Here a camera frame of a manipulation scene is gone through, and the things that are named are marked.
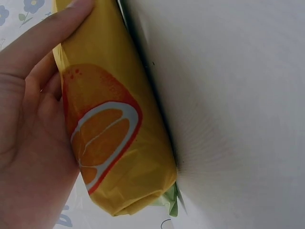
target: white surface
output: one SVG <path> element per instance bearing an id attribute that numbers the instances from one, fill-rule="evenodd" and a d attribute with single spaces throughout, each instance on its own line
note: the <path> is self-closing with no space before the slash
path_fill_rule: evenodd
<path id="1" fill-rule="evenodd" d="M 305 2 L 126 2 L 192 221 L 203 229 L 303 228 Z"/>

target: orange illustration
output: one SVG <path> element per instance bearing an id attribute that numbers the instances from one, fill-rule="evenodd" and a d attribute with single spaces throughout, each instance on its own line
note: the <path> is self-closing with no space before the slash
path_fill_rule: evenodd
<path id="1" fill-rule="evenodd" d="M 128 90 L 93 64 L 63 72 L 66 125 L 89 194 L 135 139 L 142 112 Z"/>

